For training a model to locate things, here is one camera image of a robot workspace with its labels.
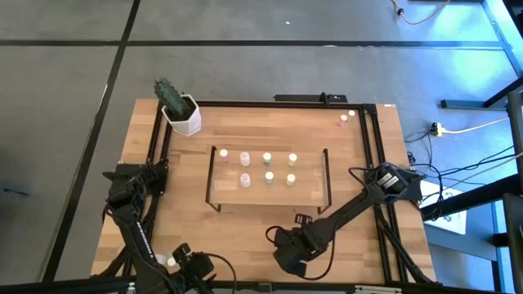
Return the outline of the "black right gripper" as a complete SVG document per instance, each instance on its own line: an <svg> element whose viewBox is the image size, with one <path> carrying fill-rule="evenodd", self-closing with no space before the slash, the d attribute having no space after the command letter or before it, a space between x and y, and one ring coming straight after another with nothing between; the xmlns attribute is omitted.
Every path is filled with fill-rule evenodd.
<svg viewBox="0 0 523 294"><path fill-rule="evenodd" d="M329 246L329 227L310 224L312 221L311 216L304 215L307 226L275 229L273 257L283 271L300 278L306 277L307 263L326 252ZM303 216L295 215L295 222L302 225Z"/></svg>

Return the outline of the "white sheet with blue print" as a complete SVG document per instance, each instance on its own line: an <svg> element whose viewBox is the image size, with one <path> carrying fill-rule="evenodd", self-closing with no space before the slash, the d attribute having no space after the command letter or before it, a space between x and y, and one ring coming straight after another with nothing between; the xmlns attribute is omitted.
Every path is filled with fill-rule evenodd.
<svg viewBox="0 0 523 294"><path fill-rule="evenodd" d="M428 181L422 181L420 184L423 200L420 203L420 208L436 203L439 197L439 185ZM447 216L440 216L437 220L426 220L425 225L430 225L439 229L443 229L455 234L464 235L466 233L467 212L456 212Z"/></svg>

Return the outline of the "black overhead gantry bar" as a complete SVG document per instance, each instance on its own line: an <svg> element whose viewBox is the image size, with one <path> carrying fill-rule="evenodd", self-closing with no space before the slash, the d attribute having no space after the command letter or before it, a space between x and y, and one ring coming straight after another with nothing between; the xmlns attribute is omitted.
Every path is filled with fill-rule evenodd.
<svg viewBox="0 0 523 294"><path fill-rule="evenodd" d="M256 294L276 294L278 291L344 292L346 294L507 294L459 287L446 287L439 283L389 282L382 285L363 283L269 283L200 281L187 283L174 277L169 282L137 276L118 278L87 278L45 283L0 285L0 294L108 294L134 291L136 294L217 294L219 290L239 294L250 290Z"/></svg>

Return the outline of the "wooden shelf with black frame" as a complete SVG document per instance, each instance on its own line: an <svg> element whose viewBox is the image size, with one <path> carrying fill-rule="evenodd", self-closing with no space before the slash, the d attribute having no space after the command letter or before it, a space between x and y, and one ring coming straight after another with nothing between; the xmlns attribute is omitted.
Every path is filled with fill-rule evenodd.
<svg viewBox="0 0 523 294"><path fill-rule="evenodd" d="M211 149L205 194L205 203L217 212L230 206L313 207L320 215L333 204L327 149L300 153L293 167L288 165L289 152L271 151L268 167L263 163L264 153L253 151L250 165L243 167L241 152L229 151L230 161L223 163L219 151L215 146ZM266 172L274 173L272 184L265 182ZM243 173L250 176L249 188L240 184ZM286 185L288 174L296 176L292 186Z"/></svg>

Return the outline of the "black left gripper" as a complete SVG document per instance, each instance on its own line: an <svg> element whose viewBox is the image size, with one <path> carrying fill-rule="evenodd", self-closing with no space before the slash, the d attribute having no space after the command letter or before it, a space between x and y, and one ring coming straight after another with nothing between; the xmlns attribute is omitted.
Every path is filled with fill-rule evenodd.
<svg viewBox="0 0 523 294"><path fill-rule="evenodd" d="M207 253L191 253L189 245L182 243L176 249L176 257L182 257L179 260L179 266L188 286L208 285L205 277L213 272L214 265Z"/></svg>

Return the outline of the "small dark floor object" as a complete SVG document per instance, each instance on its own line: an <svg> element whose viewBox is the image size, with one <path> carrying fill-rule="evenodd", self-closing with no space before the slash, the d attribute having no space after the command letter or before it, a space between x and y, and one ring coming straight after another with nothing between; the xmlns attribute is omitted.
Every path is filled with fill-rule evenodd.
<svg viewBox="0 0 523 294"><path fill-rule="evenodd" d="M28 191L13 188L13 187L8 187L5 185L0 185L0 193L13 193L13 194L19 194L19 195L23 195L23 196L30 195L30 192L28 192Z"/></svg>

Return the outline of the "grey metal foot bar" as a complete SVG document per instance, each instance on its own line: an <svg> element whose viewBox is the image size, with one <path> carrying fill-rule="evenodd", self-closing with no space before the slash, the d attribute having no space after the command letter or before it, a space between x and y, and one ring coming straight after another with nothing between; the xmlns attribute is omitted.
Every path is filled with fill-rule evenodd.
<svg viewBox="0 0 523 294"><path fill-rule="evenodd" d="M475 100L442 100L440 107L443 109L484 109L484 101Z"/></svg>

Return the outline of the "green cactus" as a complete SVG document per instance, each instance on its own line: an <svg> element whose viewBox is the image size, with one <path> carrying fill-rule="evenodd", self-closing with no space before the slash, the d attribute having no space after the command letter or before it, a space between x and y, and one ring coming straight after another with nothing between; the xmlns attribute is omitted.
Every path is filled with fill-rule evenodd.
<svg viewBox="0 0 523 294"><path fill-rule="evenodd" d="M168 108L173 119L186 120L190 114L190 107L181 97L177 89L166 78L154 81L154 93Z"/></svg>

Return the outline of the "black metal stand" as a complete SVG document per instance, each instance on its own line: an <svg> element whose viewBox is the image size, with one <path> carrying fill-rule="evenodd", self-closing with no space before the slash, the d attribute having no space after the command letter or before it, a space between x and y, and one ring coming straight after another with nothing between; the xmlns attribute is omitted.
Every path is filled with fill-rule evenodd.
<svg viewBox="0 0 523 294"><path fill-rule="evenodd" d="M523 294L523 76L488 99L482 109L507 98L517 174L449 198L443 202L444 216L498 200L503 202L507 232L491 238L496 247L509 247L516 294Z"/></svg>

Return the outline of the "white faceted plant pot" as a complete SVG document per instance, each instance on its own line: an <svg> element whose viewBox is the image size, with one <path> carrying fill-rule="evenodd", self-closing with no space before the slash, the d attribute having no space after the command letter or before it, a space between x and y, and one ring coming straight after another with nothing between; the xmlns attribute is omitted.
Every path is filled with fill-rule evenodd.
<svg viewBox="0 0 523 294"><path fill-rule="evenodd" d="M163 116L166 118L168 124L171 126L174 132L183 136L192 136L195 133L199 132L202 126L199 106L191 94L182 94L181 98L185 102L190 102L194 106L194 110L188 119L182 121L172 120L171 115L168 112L168 108L166 106L163 106L161 108L161 112L163 113Z"/></svg>

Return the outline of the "black aluminium table frame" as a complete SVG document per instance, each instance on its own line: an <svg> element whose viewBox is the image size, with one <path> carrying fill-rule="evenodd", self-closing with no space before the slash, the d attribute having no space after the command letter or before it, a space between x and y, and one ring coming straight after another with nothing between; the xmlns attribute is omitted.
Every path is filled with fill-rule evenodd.
<svg viewBox="0 0 523 294"><path fill-rule="evenodd" d="M275 225L293 227L298 213L327 216L354 198L361 185L350 167L376 166L381 159L407 165L394 105L356 105L355 117L339 127L338 119L348 110L349 105L342 103L204 101L200 105L202 129L183 136L168 131L154 100L139 99L119 165L144 165L150 138L158 135L156 154L168 160L168 174L154 222L153 251L170 256L187 243L197 252L210 252L214 281L384 283L372 209L337 233L335 246L308 266L308 279L285 273L270 243ZM313 207L230 206L217 212L205 203L213 146L296 155L327 149L333 204L320 215Z"/></svg>

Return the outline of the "black rectangular bar device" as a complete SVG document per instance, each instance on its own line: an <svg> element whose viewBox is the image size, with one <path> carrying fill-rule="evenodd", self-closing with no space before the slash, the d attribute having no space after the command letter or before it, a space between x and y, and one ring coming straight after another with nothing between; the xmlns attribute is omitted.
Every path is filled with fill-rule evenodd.
<svg viewBox="0 0 523 294"><path fill-rule="evenodd" d="M305 94L277 94L274 96L275 101L280 102L319 102L319 103L347 103L348 99L345 95L325 94L322 92L319 95L305 95Z"/></svg>

